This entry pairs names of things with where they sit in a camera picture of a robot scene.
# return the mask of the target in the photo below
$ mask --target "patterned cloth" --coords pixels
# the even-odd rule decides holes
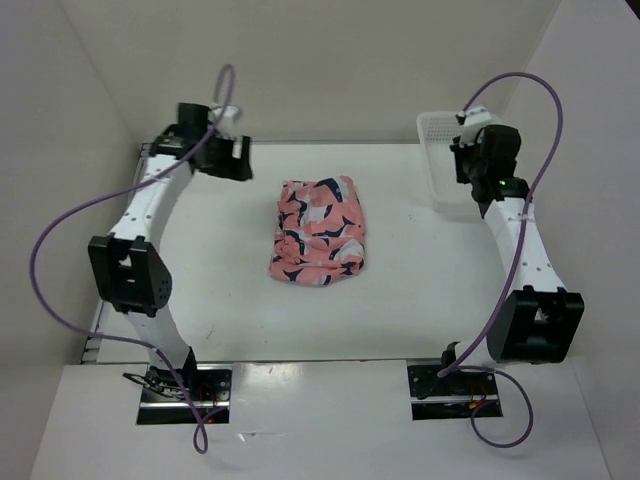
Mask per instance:
[[[324,286],[364,267],[364,217],[349,177],[285,182],[271,276],[284,282]]]

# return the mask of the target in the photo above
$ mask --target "white basket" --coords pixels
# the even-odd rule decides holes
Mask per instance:
[[[434,210],[444,213],[475,214],[478,208],[471,198],[471,185],[456,182],[456,166],[449,145],[462,128],[458,112],[426,112],[418,115],[420,149]]]

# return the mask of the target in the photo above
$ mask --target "pink fabric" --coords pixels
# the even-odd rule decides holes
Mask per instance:
[[[364,267],[364,217],[353,180],[285,182],[271,276],[284,282],[324,286]]]

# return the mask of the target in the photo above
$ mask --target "wall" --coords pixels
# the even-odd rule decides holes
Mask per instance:
[[[62,365],[81,339],[36,304],[27,278],[37,235],[66,209],[131,181],[135,144],[59,5],[11,0],[0,15],[0,477],[27,478]],[[46,295],[90,325],[96,292],[86,245],[122,203],[68,222],[39,263]]]
[[[256,138],[417,141],[418,113],[458,109],[485,79],[525,67],[557,0],[62,4],[138,140],[177,102],[208,102],[232,62]]]
[[[586,311],[573,362],[615,479],[635,479],[640,445],[637,292],[640,22],[624,0],[563,0],[528,71],[565,107],[565,131],[536,195],[554,266]],[[519,171],[532,178],[555,125],[544,91],[520,82],[505,120],[524,137]]]

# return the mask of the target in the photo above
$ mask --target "robotic arm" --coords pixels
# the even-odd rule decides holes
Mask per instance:
[[[178,121],[153,142],[143,181],[176,165],[206,133],[219,112],[203,105],[181,103]],[[176,328],[168,302],[171,274],[158,254],[160,238],[182,191],[196,171],[246,181],[253,178],[249,164],[251,139],[242,137],[239,158],[233,157],[233,129],[239,109],[228,107],[211,140],[194,156],[153,184],[138,190],[120,221],[106,236],[89,243],[89,257],[100,297],[133,325],[138,337],[164,352],[192,389],[197,384],[196,359]],[[173,384],[167,366],[149,351],[151,372],[158,381]]]
[[[450,146],[456,180],[471,184],[471,196],[493,233],[505,272],[513,262],[527,182],[514,176],[521,138],[515,128],[500,125],[483,106],[456,116],[462,133]],[[584,311],[579,293],[567,292],[547,256],[536,226],[534,205],[526,218],[524,247],[507,300],[486,337],[486,352],[471,364],[559,363],[569,350]],[[451,364],[467,344],[452,344],[443,355]]]

